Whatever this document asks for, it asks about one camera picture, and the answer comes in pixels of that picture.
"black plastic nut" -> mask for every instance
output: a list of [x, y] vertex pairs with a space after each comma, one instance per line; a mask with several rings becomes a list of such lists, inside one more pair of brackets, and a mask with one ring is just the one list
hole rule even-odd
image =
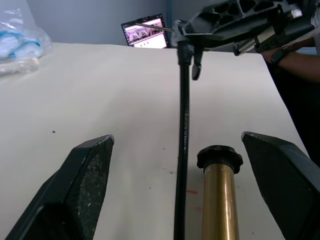
[[239, 173], [240, 166], [244, 164], [240, 154], [229, 146], [213, 145], [202, 149], [197, 155], [197, 167], [206, 169], [211, 164], [228, 165], [234, 174]]

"black rod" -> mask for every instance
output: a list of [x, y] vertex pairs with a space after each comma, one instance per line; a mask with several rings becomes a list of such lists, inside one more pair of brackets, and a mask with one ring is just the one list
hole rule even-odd
[[194, 47], [187, 41], [178, 43], [178, 61], [180, 66], [180, 121], [179, 150], [175, 190], [174, 240], [185, 239], [185, 209], [189, 151], [189, 67]]

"gold metal tube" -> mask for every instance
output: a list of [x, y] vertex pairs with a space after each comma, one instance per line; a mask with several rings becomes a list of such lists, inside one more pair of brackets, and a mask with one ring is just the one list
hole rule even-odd
[[234, 172], [224, 164], [204, 170], [202, 240], [239, 240]]

